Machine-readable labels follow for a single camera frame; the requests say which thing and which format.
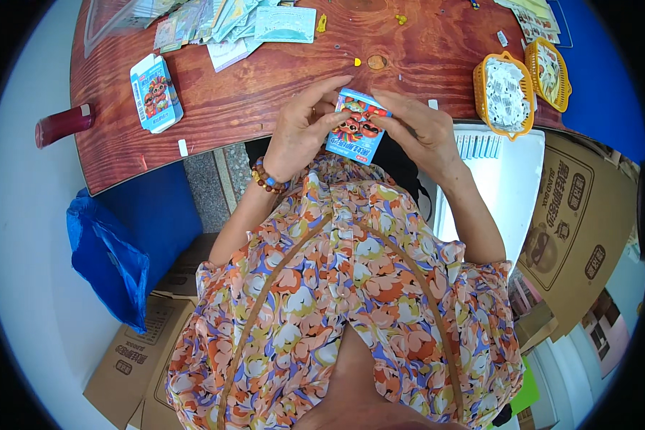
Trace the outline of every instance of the brown cardboard box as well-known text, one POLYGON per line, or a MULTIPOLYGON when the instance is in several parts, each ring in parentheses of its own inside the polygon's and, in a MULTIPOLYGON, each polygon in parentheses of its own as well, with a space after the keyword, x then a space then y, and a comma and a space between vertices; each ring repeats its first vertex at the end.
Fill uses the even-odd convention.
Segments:
POLYGON ((146 334, 122 325, 95 369, 84 397, 120 430, 182 430, 159 392, 180 332, 193 314, 191 300, 148 297, 146 334))
POLYGON ((556 319, 552 340, 568 334, 605 287, 636 220, 636 194, 637 185, 609 162, 545 134, 540 191, 516 266, 556 319))
POLYGON ((545 302, 533 306, 528 314, 523 315, 514 323, 514 331, 516 331, 516 337, 519 340, 521 353, 524 354, 547 339, 558 325, 554 314, 551 313, 550 307, 545 302))
POLYGON ((196 269, 199 264, 207 261, 217 234, 204 233, 196 237, 178 256, 165 277, 158 282, 153 293, 164 297, 190 298, 196 301, 196 269))

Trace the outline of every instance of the tiled floor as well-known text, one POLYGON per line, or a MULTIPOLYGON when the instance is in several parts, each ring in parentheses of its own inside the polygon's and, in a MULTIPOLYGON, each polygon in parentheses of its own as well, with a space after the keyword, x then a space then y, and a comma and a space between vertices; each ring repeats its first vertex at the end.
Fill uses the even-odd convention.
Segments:
POLYGON ((185 158, 183 163, 204 233, 219 232, 237 207, 250 178, 244 144, 185 158))

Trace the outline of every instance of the carton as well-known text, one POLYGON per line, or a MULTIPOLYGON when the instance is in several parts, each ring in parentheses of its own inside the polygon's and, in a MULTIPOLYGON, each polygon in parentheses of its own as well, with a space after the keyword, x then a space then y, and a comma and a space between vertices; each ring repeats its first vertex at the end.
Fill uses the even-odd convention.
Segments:
POLYGON ((384 129, 372 122, 371 116, 392 116, 367 94, 342 88, 335 112, 351 112, 352 116, 329 132, 326 150, 353 159, 361 164, 371 163, 384 129))
POLYGON ((540 189, 516 267, 546 307, 517 321, 525 342, 539 343, 543 332, 559 339, 590 309, 626 246, 636 195, 637 184, 612 164, 561 135, 545 134, 540 189))
POLYGON ((165 396, 177 339, 198 305, 196 269, 217 233, 199 235, 147 300, 146 334, 122 325, 86 385, 84 397, 118 429, 182 430, 165 396))
POLYGON ((155 286, 153 294, 196 301, 196 269, 207 261, 218 233, 204 233, 191 242, 172 264, 165 277, 155 286))
POLYGON ((177 338, 196 306, 191 300, 148 297, 146 334, 122 325, 86 385, 84 397, 120 430, 181 430, 164 390, 177 338))
POLYGON ((162 133, 184 115, 167 63, 149 54, 129 71, 136 110, 144 130, 162 133))

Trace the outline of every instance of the yellow plastic basket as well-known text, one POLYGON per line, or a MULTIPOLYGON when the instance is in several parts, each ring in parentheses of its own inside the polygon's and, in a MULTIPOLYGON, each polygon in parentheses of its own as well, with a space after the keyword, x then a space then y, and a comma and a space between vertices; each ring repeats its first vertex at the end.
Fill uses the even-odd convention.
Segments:
POLYGON ((532 83, 530 78, 530 73, 528 69, 525 68, 525 64, 514 59, 508 51, 504 51, 501 54, 490 54, 483 59, 482 63, 478 64, 477 67, 473 70, 473 89, 475 92, 475 110, 478 112, 478 116, 481 117, 485 124, 487 124, 490 129, 496 134, 505 135, 509 140, 514 140, 520 135, 528 133, 533 128, 533 96, 532 92, 532 83), (528 118, 525 118, 521 125, 524 126, 522 132, 506 132, 492 126, 490 118, 488 117, 488 101, 485 95, 485 85, 487 83, 487 75, 485 73, 485 63, 490 58, 496 58, 499 61, 504 63, 513 63, 521 69, 521 73, 524 74, 524 78, 519 81, 521 84, 521 91, 524 92, 524 100, 530 103, 530 115, 528 118))
POLYGON ((546 39, 539 37, 533 42, 528 44, 528 47, 525 48, 525 66, 528 68, 531 74, 531 79, 533 83, 533 91, 539 95, 544 101, 551 104, 553 108, 559 112, 566 112, 566 109, 569 107, 569 96, 571 95, 571 82, 569 82, 569 75, 566 69, 566 62, 564 57, 559 54, 559 51, 556 50, 556 47, 548 42, 546 39), (557 59, 559 60, 559 92, 556 94, 555 100, 549 100, 545 94, 542 93, 542 85, 540 85, 540 73, 538 73, 538 44, 548 47, 552 52, 556 54, 557 59))

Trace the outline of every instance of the finger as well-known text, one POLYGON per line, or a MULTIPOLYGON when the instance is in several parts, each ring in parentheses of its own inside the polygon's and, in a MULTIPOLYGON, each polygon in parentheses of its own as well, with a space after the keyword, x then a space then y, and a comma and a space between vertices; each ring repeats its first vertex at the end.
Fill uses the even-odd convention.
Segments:
POLYGON ((292 104, 301 109, 310 109, 315 106, 317 102, 321 101, 323 96, 348 84, 351 82, 352 78, 352 75, 335 76, 333 78, 315 82, 296 96, 296 99, 292 101, 292 104))
POLYGON ((333 128, 348 120, 351 116, 351 112, 334 112, 324 115, 315 124, 309 126, 307 132, 323 139, 333 128))
POLYGON ((337 99, 339 99, 339 91, 330 91, 325 93, 320 99, 323 102, 331 103, 332 105, 337 105, 337 99))
POLYGON ((421 143, 418 142, 409 131, 394 118, 387 116, 373 115, 371 116, 373 124, 379 125, 392 137, 403 149, 410 159, 416 154, 416 150, 421 148, 421 143))
POLYGON ((334 112, 335 107, 327 102, 320 101, 316 103, 314 108, 316 108, 316 114, 320 117, 326 114, 331 114, 334 112))
POLYGON ((383 108, 404 120, 420 137, 428 135, 435 122, 435 112, 427 105, 392 91, 373 89, 372 93, 383 108))

